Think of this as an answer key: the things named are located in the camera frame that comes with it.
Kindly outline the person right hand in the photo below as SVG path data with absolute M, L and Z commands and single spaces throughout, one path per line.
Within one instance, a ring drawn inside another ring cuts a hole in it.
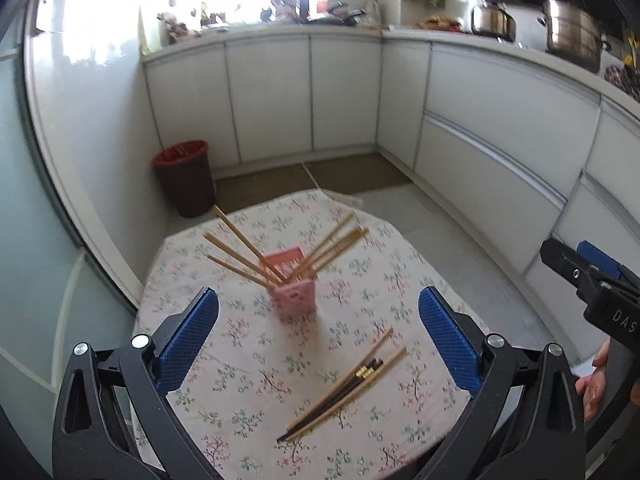
M 610 344 L 610 340 L 602 344 L 591 362 L 591 366 L 593 367 L 592 373 L 579 378 L 575 384 L 576 393 L 582 398 L 585 422 L 589 422 L 596 416 L 605 393 L 605 369 L 606 364 L 608 364 L 608 356 L 610 355 Z

